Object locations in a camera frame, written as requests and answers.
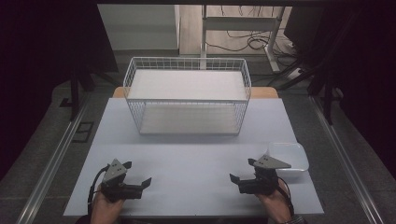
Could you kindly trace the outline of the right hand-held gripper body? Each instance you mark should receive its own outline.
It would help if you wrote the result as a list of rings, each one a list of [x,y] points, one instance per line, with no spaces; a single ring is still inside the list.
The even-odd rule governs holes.
[[[240,179],[239,191],[246,194],[263,194],[269,196],[278,189],[278,175],[276,170],[290,168],[290,165],[268,155],[263,155],[256,160],[252,167],[255,171],[255,178]]]

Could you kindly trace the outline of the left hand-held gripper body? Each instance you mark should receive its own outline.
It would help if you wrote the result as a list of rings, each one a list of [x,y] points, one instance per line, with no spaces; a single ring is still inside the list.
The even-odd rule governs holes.
[[[139,185],[124,183],[128,170],[117,159],[114,159],[109,165],[101,183],[101,190],[110,202],[140,199],[142,197],[143,190],[139,188]]]

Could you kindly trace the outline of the person's right hand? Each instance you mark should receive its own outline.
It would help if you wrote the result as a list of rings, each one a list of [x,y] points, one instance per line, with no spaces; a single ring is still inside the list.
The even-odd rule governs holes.
[[[279,191],[276,190],[269,196],[256,194],[256,197],[267,216],[275,223],[286,223],[292,220],[287,200]]]

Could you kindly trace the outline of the person's left hand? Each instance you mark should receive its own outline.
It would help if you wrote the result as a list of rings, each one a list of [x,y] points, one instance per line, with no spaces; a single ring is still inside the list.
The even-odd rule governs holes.
[[[124,205],[124,200],[110,202],[103,194],[101,187],[97,188],[93,202],[91,216],[112,216],[118,217]]]

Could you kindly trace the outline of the wooden board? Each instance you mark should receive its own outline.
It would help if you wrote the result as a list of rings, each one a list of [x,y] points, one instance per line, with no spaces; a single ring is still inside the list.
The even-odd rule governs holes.
[[[113,92],[113,98],[123,98],[123,87],[117,87]],[[251,99],[274,99],[278,98],[276,89],[272,87],[252,87]]]

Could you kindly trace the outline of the black metal stand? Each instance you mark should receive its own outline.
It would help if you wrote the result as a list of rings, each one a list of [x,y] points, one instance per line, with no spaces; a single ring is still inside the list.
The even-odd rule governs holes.
[[[323,115],[330,125],[332,125],[332,89],[333,75],[330,71],[317,72],[307,88],[309,95],[318,95],[324,90]]]
[[[71,120],[74,120],[79,111],[79,96],[78,89],[81,85],[84,91],[93,91],[94,83],[90,74],[88,66],[75,67],[71,73],[70,86],[71,86]]]

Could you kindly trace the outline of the white power strip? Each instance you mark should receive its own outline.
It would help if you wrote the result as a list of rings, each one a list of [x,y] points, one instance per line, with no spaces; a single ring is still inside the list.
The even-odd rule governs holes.
[[[302,68],[296,68],[286,76],[286,79],[292,80],[298,77],[303,71]]]

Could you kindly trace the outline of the black curtain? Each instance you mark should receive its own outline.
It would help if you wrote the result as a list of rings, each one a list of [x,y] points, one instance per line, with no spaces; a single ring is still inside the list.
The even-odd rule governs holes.
[[[0,0],[0,180],[75,76],[118,70],[99,0]]]
[[[329,68],[341,108],[396,177],[396,0],[362,0]]]

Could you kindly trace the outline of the white cabinet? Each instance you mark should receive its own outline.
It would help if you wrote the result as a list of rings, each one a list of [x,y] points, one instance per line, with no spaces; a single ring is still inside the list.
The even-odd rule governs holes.
[[[97,6],[114,50],[179,49],[179,5]]]

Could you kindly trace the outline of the black floor bracket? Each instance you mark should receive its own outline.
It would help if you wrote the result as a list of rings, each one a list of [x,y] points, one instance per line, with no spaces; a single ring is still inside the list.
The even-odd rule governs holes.
[[[92,134],[93,126],[93,121],[82,121],[73,135],[72,142],[87,143]]]

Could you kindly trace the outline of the metal floor rail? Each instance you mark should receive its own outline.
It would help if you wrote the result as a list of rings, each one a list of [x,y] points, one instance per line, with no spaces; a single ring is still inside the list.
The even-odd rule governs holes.
[[[349,158],[346,148],[344,147],[343,143],[341,142],[336,130],[334,127],[326,120],[324,116],[324,109],[318,99],[313,96],[308,97],[311,105],[313,106],[318,120],[321,123],[325,133],[328,135],[330,139],[332,148],[334,149],[341,166],[346,174],[346,178],[350,183],[360,205],[361,208],[366,215],[370,224],[385,224],[384,218],[381,217],[380,212],[374,202],[374,199],[361,180],[355,166],[352,163],[352,160]]]
[[[38,178],[38,181],[36,182],[36,185],[25,206],[22,208],[16,224],[32,224],[35,220],[36,214],[39,211],[39,208],[50,189],[50,185],[59,170],[64,155],[70,146],[73,135],[75,134],[78,125],[80,124],[80,121],[86,112],[90,98],[91,95],[89,93],[85,93],[83,95],[79,105],[79,111],[77,112],[75,118],[68,123],[68,126],[65,129],[59,144],[49,158],[49,162],[47,163],[41,176]]]

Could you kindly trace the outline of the white desk frame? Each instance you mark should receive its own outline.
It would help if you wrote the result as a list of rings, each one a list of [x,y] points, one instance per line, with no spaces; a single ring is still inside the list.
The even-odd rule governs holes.
[[[283,19],[285,7],[281,7],[275,17],[257,18],[257,17],[208,17],[207,5],[202,5],[202,43],[200,57],[206,57],[206,32],[207,31],[258,31],[270,32],[269,41],[264,47],[268,62],[274,73],[279,73],[280,69],[276,62],[274,54],[274,45]]]

